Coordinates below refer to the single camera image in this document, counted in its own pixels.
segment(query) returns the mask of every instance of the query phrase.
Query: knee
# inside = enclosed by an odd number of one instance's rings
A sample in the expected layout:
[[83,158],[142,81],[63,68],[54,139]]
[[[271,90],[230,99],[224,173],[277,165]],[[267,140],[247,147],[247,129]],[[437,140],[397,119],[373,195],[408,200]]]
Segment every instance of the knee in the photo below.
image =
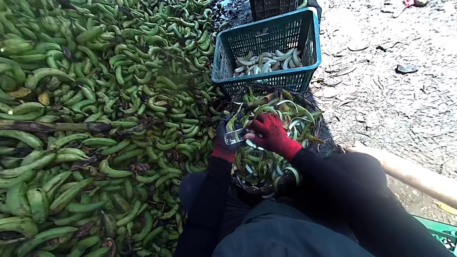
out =
[[371,155],[346,153],[329,157],[329,161],[346,170],[349,175],[357,176],[365,181],[387,184],[386,174],[381,163]]
[[183,199],[198,192],[206,178],[206,174],[206,172],[199,172],[184,176],[179,184],[179,197]]

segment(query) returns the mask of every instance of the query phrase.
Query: green plastic crate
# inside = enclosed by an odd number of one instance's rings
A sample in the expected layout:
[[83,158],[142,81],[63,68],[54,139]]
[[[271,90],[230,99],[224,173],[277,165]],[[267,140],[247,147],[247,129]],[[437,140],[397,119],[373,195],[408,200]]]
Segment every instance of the green plastic crate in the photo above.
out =
[[415,217],[422,225],[424,225],[441,244],[444,245],[454,256],[457,256],[457,227],[442,223],[435,220]]
[[[303,52],[303,67],[233,77],[235,60],[246,56],[249,51],[259,55],[275,50],[287,52],[294,47]],[[303,93],[320,62],[317,11],[308,7],[219,33],[211,79],[228,96],[252,83],[282,86]]]
[[303,0],[249,0],[253,21],[295,11]]

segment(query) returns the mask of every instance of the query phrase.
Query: basket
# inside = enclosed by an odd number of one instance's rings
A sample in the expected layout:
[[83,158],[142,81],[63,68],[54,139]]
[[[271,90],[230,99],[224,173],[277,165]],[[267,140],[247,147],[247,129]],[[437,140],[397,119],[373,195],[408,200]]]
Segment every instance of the basket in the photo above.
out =
[[[286,52],[291,48],[303,52],[303,67],[233,77],[235,60],[246,56],[249,51],[259,55],[275,50]],[[304,93],[320,62],[316,9],[309,7],[219,33],[211,79],[229,97],[251,83],[281,86]]]
[[252,20],[259,21],[295,11],[302,0],[249,0]]
[[[254,93],[256,93],[256,94],[268,94],[268,93],[273,93],[275,91],[277,91],[279,95],[282,94],[281,87],[251,84],[248,86],[243,86],[241,89],[239,89],[239,91],[232,98],[232,101],[237,102],[236,99],[239,99],[245,92],[249,91],[250,87],[253,89]],[[319,108],[316,105],[314,105],[310,100],[306,99],[306,97],[303,94],[293,92],[293,91],[289,91],[289,92],[291,93],[291,95],[294,99],[294,103],[297,103],[297,104],[301,105],[302,107],[307,108],[310,112],[319,110]],[[322,118],[316,119],[315,122],[316,122],[316,125],[315,125],[314,129],[312,130],[312,135],[315,137],[319,137]],[[307,150],[315,152],[315,153],[318,152],[318,148],[319,148],[319,144],[314,143],[314,142],[309,142],[309,144],[306,147]],[[268,196],[274,192],[274,188],[272,185],[264,186],[264,187],[256,187],[256,186],[250,185],[248,183],[242,183],[240,181],[240,179],[235,175],[232,176],[232,183],[250,195]],[[276,194],[277,195],[286,195],[287,192],[293,190],[295,187],[296,187],[295,175],[290,171],[286,172],[278,181],[278,192]]]

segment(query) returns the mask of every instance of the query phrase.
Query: black and red glove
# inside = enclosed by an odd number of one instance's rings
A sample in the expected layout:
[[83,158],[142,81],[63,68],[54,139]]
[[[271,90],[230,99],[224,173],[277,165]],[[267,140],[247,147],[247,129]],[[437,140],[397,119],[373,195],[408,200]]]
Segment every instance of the black and red glove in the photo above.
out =
[[218,127],[216,128],[216,137],[214,138],[214,149],[211,156],[219,157],[228,162],[233,162],[235,160],[236,150],[241,146],[241,143],[236,143],[228,145],[224,141],[224,136],[227,133],[225,127],[227,122],[229,122],[232,116],[230,114],[225,115],[221,118]]
[[246,134],[245,139],[252,140],[257,146],[275,152],[288,161],[302,148],[297,141],[287,136],[281,119],[275,113],[260,113],[255,120],[248,123],[248,128],[256,134]]

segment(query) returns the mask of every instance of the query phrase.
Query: wooden pole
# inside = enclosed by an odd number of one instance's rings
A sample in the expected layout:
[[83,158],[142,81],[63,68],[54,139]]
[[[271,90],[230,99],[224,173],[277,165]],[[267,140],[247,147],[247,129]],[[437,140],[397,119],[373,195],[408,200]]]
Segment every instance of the wooden pole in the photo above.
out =
[[346,152],[365,153],[378,159],[384,171],[401,182],[457,209],[457,181],[384,150],[356,146]]

